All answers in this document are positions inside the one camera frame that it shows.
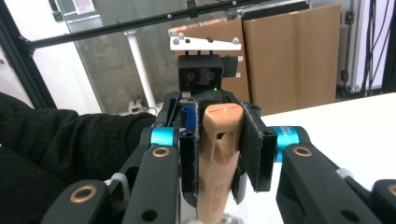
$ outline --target zip tie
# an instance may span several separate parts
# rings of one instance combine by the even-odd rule
[[[125,174],[122,173],[115,173],[113,176],[111,176],[111,180],[119,180],[122,185],[122,193],[123,193],[123,200],[126,201],[131,197],[131,192],[129,191],[129,184],[128,184],[128,178],[126,177]]]
[[[336,173],[342,178],[345,179],[347,176],[350,176],[353,178],[353,174],[348,171],[346,168],[340,168],[336,171]]]

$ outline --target cable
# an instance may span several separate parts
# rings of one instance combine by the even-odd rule
[[[374,39],[375,39],[375,14],[376,14],[376,0],[373,1],[373,12],[372,12],[372,23],[371,23],[371,38],[370,38],[370,69],[369,69],[369,90],[370,92],[370,83],[373,80],[373,68],[374,68]]]
[[[369,8],[369,21],[367,25],[367,33],[366,33],[366,57],[364,60],[364,73],[363,73],[363,81],[361,83],[361,97],[365,96],[366,92],[366,83],[367,77],[369,76],[370,72],[370,64],[373,58],[373,53],[371,52],[370,40],[371,40],[371,26],[373,22],[373,11],[374,11],[374,0],[370,1],[370,8]]]
[[[376,43],[378,42],[379,37],[381,36],[381,33],[382,33],[383,28],[384,28],[384,26],[385,26],[385,22],[386,22],[386,18],[387,18],[387,13],[388,13],[388,6],[389,6],[389,0],[387,1],[387,5],[386,5],[386,7],[385,7],[385,15],[384,15],[384,19],[383,19],[383,21],[382,21],[381,29],[380,29],[379,34],[378,34],[378,36],[377,36],[377,38],[376,38],[376,41],[375,41],[375,43],[374,43],[374,45],[373,45],[372,54],[374,54],[374,49],[375,49]],[[375,71],[374,71],[374,75],[372,76],[371,80],[369,80],[369,90],[368,90],[369,92],[371,91],[371,89],[372,89],[372,87],[373,87],[373,84],[374,84],[374,81],[375,81],[375,77],[376,77],[376,74],[377,74],[379,65],[380,65],[380,63],[381,63],[381,60],[382,60],[382,56],[383,56],[383,54],[384,54],[384,49],[385,49],[385,46],[387,45],[387,41],[388,41],[388,38],[389,38],[389,32],[390,32],[390,25],[391,25],[392,20],[393,20],[393,16],[392,16],[392,18],[390,19],[389,28],[388,28],[388,31],[387,31],[387,35],[385,36],[384,44],[383,44],[383,46],[382,46],[381,53],[380,53],[380,55],[379,55],[379,59],[378,59],[377,64],[376,64],[376,68],[375,68]]]
[[[381,34],[382,34],[382,30],[384,29],[385,20],[386,20],[386,18],[387,18],[387,14],[388,14],[388,5],[389,5],[389,0],[387,1],[387,5],[385,6],[385,15],[384,15],[384,20],[382,20],[381,29],[379,30],[379,34],[378,34],[378,36],[376,37],[376,40],[375,40],[375,42],[374,42],[373,49],[375,48],[375,46],[376,46],[376,43],[378,42],[378,40],[379,40],[379,37],[380,37],[380,36],[381,36]]]
[[[376,76],[376,72],[378,71],[378,67],[379,67],[379,64],[380,64],[380,62],[381,62],[381,59],[382,59],[382,55],[383,55],[383,53],[384,53],[385,46],[387,45],[387,40],[388,40],[389,34],[390,34],[390,25],[391,25],[393,19],[394,19],[394,17],[392,16],[392,19],[390,20],[390,23],[389,23],[389,28],[388,28],[388,31],[387,31],[387,35],[385,36],[384,45],[382,46],[381,53],[380,53],[380,55],[379,55],[378,64],[376,65],[376,69],[375,69],[375,72],[374,72],[373,80],[372,80],[372,82],[369,83],[369,90],[370,90],[371,87],[373,86],[374,79],[375,79],[375,76]]]
[[[139,97],[139,99],[138,99],[137,101],[138,101],[142,106],[144,106],[145,108],[147,108],[148,110],[153,109],[153,110],[155,111],[155,115],[158,115],[158,110],[157,110],[157,108],[151,107],[151,106],[148,106],[148,105],[143,104],[143,101],[140,99],[140,97]]]

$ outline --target white table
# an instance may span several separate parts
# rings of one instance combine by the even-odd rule
[[[338,166],[371,189],[378,179],[396,179],[396,93],[262,117],[267,126],[302,126],[311,142]],[[276,204],[281,164],[270,192],[253,192],[239,205],[230,197],[226,213],[244,223],[283,223]]]

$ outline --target light wood object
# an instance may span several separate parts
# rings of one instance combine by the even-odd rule
[[[236,104],[209,106],[204,114],[197,200],[198,218],[218,223],[230,193],[238,163],[238,141],[243,109]]]

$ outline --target cardboard box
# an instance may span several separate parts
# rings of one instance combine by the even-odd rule
[[[215,50],[213,53],[220,56],[242,56],[243,61],[238,63],[237,72],[240,73],[241,77],[226,77],[222,80],[222,89],[225,91],[230,91],[239,101],[250,102],[249,91],[248,91],[248,75],[247,66],[245,58],[245,47],[244,47],[244,37],[242,30],[242,22],[240,20],[233,21],[222,21],[218,20],[216,23],[204,24],[196,27],[185,27],[181,30],[177,28],[178,32],[183,33],[188,37],[195,38],[207,38],[211,37],[214,40],[232,42],[234,37],[239,38],[239,42],[242,44],[241,50],[227,50],[220,51]],[[182,51],[175,51],[175,56],[184,54]]]
[[[244,22],[250,99],[270,115],[335,101],[340,5]]]

